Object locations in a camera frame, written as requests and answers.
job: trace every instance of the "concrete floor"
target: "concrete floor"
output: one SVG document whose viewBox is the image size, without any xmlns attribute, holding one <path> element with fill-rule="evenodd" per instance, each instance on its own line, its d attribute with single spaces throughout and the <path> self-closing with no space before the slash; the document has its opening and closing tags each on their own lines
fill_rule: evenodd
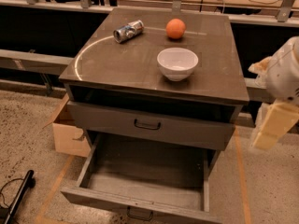
<svg viewBox="0 0 299 224">
<path fill-rule="evenodd" d="M 49 97 L 45 93 L 41 86 L 0 80 L 0 188 L 24 177 L 29 169 L 36 179 L 15 223 L 147 223 L 73 205 L 61 194 L 62 187 L 75 185 L 85 159 L 55 151 L 52 129 L 44 124 L 64 91 L 55 90 Z M 253 153 L 251 132 L 252 128 L 238 125 L 220 154 L 209 180 L 211 215 L 224 224 L 298 223 L 299 135 L 288 133 L 270 151 Z M 19 184 L 6 187 L 6 203 L 12 202 Z"/>
</svg>

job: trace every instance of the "orange fruit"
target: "orange fruit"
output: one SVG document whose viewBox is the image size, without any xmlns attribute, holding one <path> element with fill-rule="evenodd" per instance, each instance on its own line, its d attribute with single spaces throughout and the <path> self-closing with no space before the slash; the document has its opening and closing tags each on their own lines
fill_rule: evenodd
<svg viewBox="0 0 299 224">
<path fill-rule="evenodd" d="M 173 19 L 166 25 L 166 33 L 169 38 L 180 39 L 183 37 L 186 25 L 181 19 Z"/>
</svg>

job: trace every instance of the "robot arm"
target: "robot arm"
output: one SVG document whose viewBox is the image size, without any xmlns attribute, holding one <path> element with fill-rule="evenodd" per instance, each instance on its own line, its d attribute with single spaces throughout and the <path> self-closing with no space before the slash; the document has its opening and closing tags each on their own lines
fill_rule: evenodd
<svg viewBox="0 0 299 224">
<path fill-rule="evenodd" d="M 290 38 L 272 57 L 256 65 L 265 69 L 265 87 L 276 98 L 266 108 L 252 143 L 267 150 L 299 120 L 299 36 Z"/>
</svg>

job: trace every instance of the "open drawer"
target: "open drawer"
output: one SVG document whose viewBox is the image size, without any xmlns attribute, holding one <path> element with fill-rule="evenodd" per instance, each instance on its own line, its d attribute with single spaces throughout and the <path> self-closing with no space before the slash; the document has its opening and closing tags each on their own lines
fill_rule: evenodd
<svg viewBox="0 0 299 224">
<path fill-rule="evenodd" d="M 68 102 L 77 127 L 171 144 L 225 150 L 231 123 L 155 114 L 104 105 Z"/>
<path fill-rule="evenodd" d="M 206 150 L 100 133 L 78 183 L 75 204 L 171 224 L 220 223 L 208 212 Z"/>
</svg>

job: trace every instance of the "white bowl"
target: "white bowl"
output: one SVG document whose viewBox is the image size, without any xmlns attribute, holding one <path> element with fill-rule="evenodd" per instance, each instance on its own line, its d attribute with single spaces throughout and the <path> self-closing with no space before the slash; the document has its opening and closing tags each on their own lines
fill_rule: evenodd
<svg viewBox="0 0 299 224">
<path fill-rule="evenodd" d="M 181 48 L 162 50 L 157 57 L 162 74 L 173 81 L 180 81 L 188 77 L 198 64 L 197 55 Z"/>
</svg>

